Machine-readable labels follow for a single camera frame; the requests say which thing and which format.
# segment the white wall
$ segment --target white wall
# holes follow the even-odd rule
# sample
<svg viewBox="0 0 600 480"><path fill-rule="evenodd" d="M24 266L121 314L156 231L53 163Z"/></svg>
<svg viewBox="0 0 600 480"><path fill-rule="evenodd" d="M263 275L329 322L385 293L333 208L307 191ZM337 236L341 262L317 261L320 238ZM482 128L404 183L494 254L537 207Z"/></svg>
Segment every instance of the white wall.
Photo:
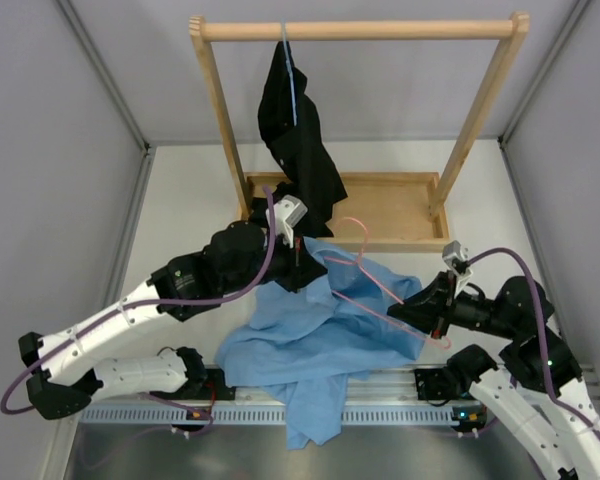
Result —
<svg viewBox="0 0 600 480"><path fill-rule="evenodd" d="M600 377L600 0L508 151L563 331Z"/></svg>
<svg viewBox="0 0 600 480"><path fill-rule="evenodd" d="M147 138L218 141L188 34L208 21L506 19L531 13L531 32L485 135L502 133L572 0L74 0ZM458 133L495 41L295 42L324 136L452 137ZM256 112L274 45L214 46L236 137L259 141Z"/></svg>
<svg viewBox="0 0 600 480"><path fill-rule="evenodd" d="M23 369L20 335L98 306L139 163L53 2L1 0L0 396ZM0 414L0 480L36 478L52 430Z"/></svg>

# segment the metal table surface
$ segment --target metal table surface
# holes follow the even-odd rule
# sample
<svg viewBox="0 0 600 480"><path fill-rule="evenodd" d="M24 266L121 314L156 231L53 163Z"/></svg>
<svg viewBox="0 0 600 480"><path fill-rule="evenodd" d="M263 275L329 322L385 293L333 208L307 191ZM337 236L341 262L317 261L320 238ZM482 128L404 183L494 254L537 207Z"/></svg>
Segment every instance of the metal table surface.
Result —
<svg viewBox="0 0 600 480"><path fill-rule="evenodd" d="M520 480L540 478L526 452L502 426L480 438L450 429L345 427L318 447L287 451L285 429L221 426L185 440L169 431L148 434L95 470L93 464L144 426L83 425L64 480ZM83 448L84 462L78 455Z"/></svg>

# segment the wooden frame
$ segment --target wooden frame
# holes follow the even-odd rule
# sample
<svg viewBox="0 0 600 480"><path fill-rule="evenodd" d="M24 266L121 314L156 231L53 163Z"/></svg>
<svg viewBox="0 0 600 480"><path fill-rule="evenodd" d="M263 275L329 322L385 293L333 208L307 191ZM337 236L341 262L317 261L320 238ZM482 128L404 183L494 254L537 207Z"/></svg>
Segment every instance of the wooden frame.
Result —
<svg viewBox="0 0 600 480"><path fill-rule="evenodd" d="M339 216L358 216L370 224L368 251L439 252L450 241L444 203L474 141L479 135L529 31L529 15L515 12L508 20L481 21L384 21L287 23L288 40L499 40L467 118L442 176L438 173L354 173L342 174L350 198L334 207L333 243L357 249L362 235L337 224ZM251 197L263 184L275 185L281 173L249 173L242 170L227 104L220 83L212 42L256 42L282 40L280 23L206 23L191 17L189 33L204 74L216 113L222 144L238 194L241 217L249 214ZM409 217L396 211L396 200ZM375 214L365 213L369 205Z"/></svg>

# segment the wooden post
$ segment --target wooden post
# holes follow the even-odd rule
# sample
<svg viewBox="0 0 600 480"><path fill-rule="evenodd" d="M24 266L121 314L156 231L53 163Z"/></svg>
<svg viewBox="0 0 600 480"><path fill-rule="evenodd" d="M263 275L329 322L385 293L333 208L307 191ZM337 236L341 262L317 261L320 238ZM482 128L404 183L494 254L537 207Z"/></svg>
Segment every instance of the wooden post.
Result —
<svg viewBox="0 0 600 480"><path fill-rule="evenodd" d="M509 68L513 64L522 41L529 31L529 15L527 13L513 13L511 21L513 22L513 33L510 38L498 42L491 63L489 63L476 98L471 105L471 110L469 110L469 114L462 125L460 135L444 168L438 187L431 198L432 217L438 215L447 200L451 187L458 178L460 169L471 151L473 142L480 134L498 92L507 78Z"/></svg>
<svg viewBox="0 0 600 480"><path fill-rule="evenodd" d="M200 69L209 90L211 105L216 112L220 135L222 136L222 146L224 147L224 153L229 163L229 170L231 170L231 177L233 178L236 193L238 194L242 217L245 218L250 211L251 195L247 187L244 172L242 171L240 157L238 156L238 147L233 135L233 128L231 127L229 111L227 110L227 103L222 91L222 84L220 83L220 75L218 74L218 66L213 55L213 49L211 48L211 44L202 36L204 24L204 17L191 17L189 21L189 34L191 35L193 47L196 50L198 62L200 63Z"/></svg>

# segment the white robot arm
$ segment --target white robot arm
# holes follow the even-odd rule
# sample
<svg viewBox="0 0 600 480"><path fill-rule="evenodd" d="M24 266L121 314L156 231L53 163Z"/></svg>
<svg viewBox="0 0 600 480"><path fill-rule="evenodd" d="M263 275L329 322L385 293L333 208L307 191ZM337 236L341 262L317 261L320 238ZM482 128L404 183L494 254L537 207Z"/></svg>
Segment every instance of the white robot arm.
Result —
<svg viewBox="0 0 600 480"><path fill-rule="evenodd" d="M508 279L494 300L468 283L469 267L476 260L468 260L466 251L454 242L443 254L450 270L440 272L422 292L391 306L387 313L433 338L446 335L449 325L457 325L511 340L500 357L546 420L478 345L453 355L439 372L447 382L443 390L451 396L430 399L451 400L468 393L480 400L548 479L600 479L600 417L571 350L546 327L553 306L517 254L494 249L476 258L491 253L508 253L525 272L524 277ZM465 287L476 294L458 292Z"/></svg>
<svg viewBox="0 0 600 480"><path fill-rule="evenodd" d="M21 337L33 407L44 418L57 419L115 395L194 394L206 378L194 349L144 359L113 357L134 339L217 308L259 283L276 281L296 291L324 275L326 269L306 252L303 240L293 238L292 227L306 213L302 202L285 196L267 213L268 239L259 225L234 222L200 252L172 259L120 302L61 332ZM8 410L5 398L2 407Z"/></svg>

